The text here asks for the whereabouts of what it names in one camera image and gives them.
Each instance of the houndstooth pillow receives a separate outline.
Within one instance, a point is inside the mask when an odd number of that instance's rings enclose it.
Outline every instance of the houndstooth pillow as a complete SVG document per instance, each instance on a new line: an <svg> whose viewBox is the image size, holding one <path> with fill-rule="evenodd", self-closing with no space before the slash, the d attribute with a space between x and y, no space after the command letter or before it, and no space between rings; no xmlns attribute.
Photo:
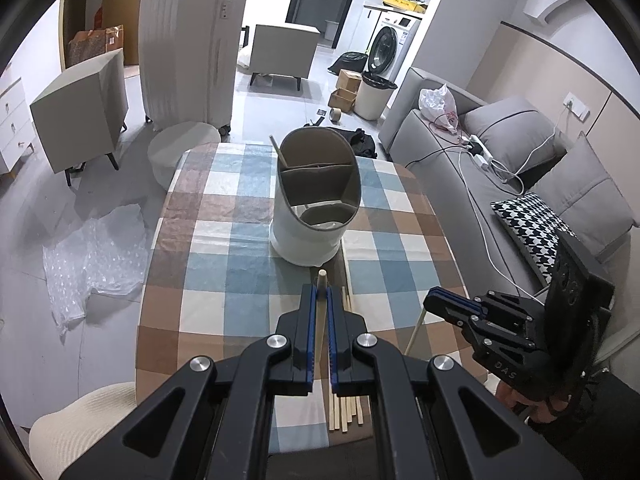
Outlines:
<svg viewBox="0 0 640 480"><path fill-rule="evenodd" d="M535 193L492 202L491 208L543 284L550 283L558 245L556 230L575 236L569 226Z"/></svg>

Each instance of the plaid tablecloth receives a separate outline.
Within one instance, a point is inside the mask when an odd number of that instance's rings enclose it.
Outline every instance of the plaid tablecloth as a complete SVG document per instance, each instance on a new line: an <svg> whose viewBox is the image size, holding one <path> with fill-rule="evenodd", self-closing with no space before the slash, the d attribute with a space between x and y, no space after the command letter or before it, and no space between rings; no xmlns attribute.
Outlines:
<svg viewBox="0 0 640 480"><path fill-rule="evenodd" d="M328 262L329 280L347 285L368 330L400 349L432 286L466 294L437 218L402 166L358 158L362 203ZM192 357L222 360L274 332L295 310L319 269L281 259L269 244L276 155L260 144L207 144L186 152L154 235L136 351L136 395L145 399ZM475 377L485 370L456 327L427 314L412 356L448 354ZM364 424L328 430L328 349L316 358L308 397L277 397L270 451L332 446L372 435Z"/></svg>

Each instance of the bubble wrap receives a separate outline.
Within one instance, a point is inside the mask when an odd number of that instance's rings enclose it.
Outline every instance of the bubble wrap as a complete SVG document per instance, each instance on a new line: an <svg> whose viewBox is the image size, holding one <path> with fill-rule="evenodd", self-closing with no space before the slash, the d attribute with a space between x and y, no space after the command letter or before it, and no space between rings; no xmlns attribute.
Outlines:
<svg viewBox="0 0 640 480"><path fill-rule="evenodd" d="M145 225L138 204L91 218L53 248L42 248L47 289L60 334L85 315L92 290L126 296L145 277Z"/></svg>

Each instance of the white suitcase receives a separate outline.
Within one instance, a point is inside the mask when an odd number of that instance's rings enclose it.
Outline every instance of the white suitcase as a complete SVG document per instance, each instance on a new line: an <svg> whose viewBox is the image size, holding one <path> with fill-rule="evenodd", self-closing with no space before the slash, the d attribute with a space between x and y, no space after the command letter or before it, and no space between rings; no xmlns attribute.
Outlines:
<svg viewBox="0 0 640 480"><path fill-rule="evenodd" d="M228 133L246 0L142 0L138 44L145 114Z"/></svg>

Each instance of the red object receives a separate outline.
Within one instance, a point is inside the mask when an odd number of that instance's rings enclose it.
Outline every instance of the red object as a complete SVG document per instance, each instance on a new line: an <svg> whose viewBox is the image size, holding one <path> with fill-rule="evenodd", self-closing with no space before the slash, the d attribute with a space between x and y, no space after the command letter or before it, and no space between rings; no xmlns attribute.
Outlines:
<svg viewBox="0 0 640 480"><path fill-rule="evenodd" d="M95 11L94 30L102 28L102 7Z"/></svg>

